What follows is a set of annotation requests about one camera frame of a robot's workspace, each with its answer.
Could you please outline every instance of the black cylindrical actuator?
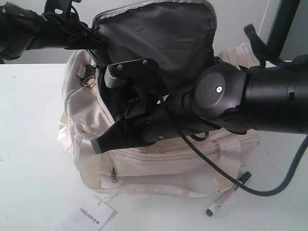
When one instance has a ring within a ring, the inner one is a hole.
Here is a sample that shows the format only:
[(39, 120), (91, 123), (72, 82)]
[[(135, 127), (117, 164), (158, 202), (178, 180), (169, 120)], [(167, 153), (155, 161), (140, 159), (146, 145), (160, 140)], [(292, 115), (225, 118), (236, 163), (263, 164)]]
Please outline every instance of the black cylindrical actuator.
[(307, 68), (259, 68), (248, 78), (244, 102), (255, 129), (308, 133)]

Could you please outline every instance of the paper tag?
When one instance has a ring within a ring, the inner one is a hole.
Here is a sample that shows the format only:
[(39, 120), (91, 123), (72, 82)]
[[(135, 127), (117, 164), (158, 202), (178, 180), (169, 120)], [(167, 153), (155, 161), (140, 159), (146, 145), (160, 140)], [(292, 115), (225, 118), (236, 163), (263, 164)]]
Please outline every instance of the paper tag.
[(77, 207), (57, 231), (100, 231), (114, 210), (96, 197), (90, 197)]

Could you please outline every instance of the metal bracket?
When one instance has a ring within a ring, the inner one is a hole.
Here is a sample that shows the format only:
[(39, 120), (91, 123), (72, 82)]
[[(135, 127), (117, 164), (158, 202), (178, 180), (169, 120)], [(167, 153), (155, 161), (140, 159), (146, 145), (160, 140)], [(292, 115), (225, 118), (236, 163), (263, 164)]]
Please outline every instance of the metal bracket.
[(55, 13), (56, 10), (62, 11), (64, 18), (68, 18), (71, 13), (72, 2), (80, 3), (81, 0), (47, 0), (45, 4), (45, 13)]

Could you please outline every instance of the dark bag lining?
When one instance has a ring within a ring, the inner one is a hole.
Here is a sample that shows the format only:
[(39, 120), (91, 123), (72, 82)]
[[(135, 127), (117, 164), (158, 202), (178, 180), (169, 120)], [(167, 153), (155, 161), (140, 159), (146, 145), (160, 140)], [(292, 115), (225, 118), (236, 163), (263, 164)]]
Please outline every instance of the dark bag lining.
[[(137, 3), (98, 15), (93, 28), (108, 41), (107, 64), (140, 58), (156, 60), (167, 87), (164, 93), (191, 85), (215, 64), (216, 15), (207, 1)], [(101, 95), (104, 101), (109, 100), (103, 91)]]

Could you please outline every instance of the bag strap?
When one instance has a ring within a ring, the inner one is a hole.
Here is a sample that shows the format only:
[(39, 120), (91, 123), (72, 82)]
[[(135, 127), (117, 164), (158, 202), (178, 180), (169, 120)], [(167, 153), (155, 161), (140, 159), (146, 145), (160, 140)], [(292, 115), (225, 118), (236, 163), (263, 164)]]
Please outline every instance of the bag strap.
[[(101, 157), (94, 153), (91, 140), (95, 137), (85, 135), (79, 150), (79, 172), (86, 187), (98, 193), (145, 193), (145, 194), (172, 194), (187, 197), (206, 197), (208, 194), (198, 193), (183, 187), (161, 184), (127, 184), (116, 188), (102, 188)], [(232, 134), (215, 140), (220, 146), (220, 161), (218, 166), (231, 176), (237, 177), (241, 166), (241, 144), (236, 135)], [(219, 191), (228, 190), (232, 184), (216, 173), (216, 182)]]

